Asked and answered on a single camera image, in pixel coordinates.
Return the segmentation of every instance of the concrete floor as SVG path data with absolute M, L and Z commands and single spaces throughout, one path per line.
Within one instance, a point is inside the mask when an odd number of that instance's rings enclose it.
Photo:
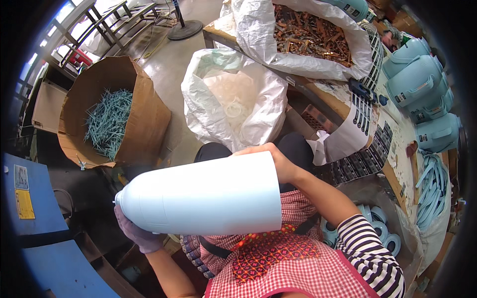
M 207 25 L 219 17 L 222 0 L 183 0 L 179 6 L 184 20 L 199 20 Z M 167 30 L 164 27 L 154 26 L 152 39 L 145 52 L 152 51 L 164 38 Z M 134 58 L 139 57 L 149 42 L 150 36 L 148 32 L 139 37 L 131 45 L 128 55 Z M 170 160 L 171 166 L 193 162 L 202 145 L 186 125 L 184 97 L 180 84 L 192 54 L 204 48 L 202 33 L 183 41 L 170 41 L 165 38 L 149 58 L 138 61 L 153 80 L 157 94 L 172 112 L 160 154 L 161 158 Z

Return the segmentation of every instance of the purple glove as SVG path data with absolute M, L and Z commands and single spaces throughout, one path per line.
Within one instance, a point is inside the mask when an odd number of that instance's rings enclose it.
M 139 251 L 141 251 L 143 254 L 150 254 L 163 248 L 163 241 L 160 239 L 160 235 L 147 232 L 136 226 L 132 221 L 124 216 L 120 206 L 114 206 L 114 213 L 116 214 L 119 227 L 123 231 L 124 235 L 133 240 L 137 246 L 139 246 Z

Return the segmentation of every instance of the yellow label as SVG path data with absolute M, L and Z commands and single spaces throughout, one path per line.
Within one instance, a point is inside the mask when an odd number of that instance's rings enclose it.
M 18 217 L 20 219 L 35 219 L 30 192 L 28 190 L 15 189 L 15 197 L 17 198 Z

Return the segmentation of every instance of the woman's hand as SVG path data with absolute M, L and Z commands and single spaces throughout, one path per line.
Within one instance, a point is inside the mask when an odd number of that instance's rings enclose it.
M 114 213 L 124 235 L 133 240 L 143 254 L 150 254 L 163 248 L 160 235 L 153 234 L 136 226 L 124 215 L 120 206 L 114 206 Z
M 295 181 L 297 174 L 301 168 L 292 163 L 288 158 L 283 155 L 280 150 L 273 143 L 266 143 L 262 146 L 249 147 L 242 151 L 235 152 L 231 156 L 244 155 L 256 152 L 270 151 L 273 161 L 275 162 L 275 168 L 277 170 L 278 182 L 280 183 L 292 183 Z

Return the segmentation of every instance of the striped sleeve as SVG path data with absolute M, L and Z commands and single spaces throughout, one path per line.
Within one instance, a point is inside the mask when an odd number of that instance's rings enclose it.
M 403 297 L 403 271 L 366 218 L 353 215 L 341 222 L 337 230 L 340 236 L 337 248 L 371 288 L 380 297 Z

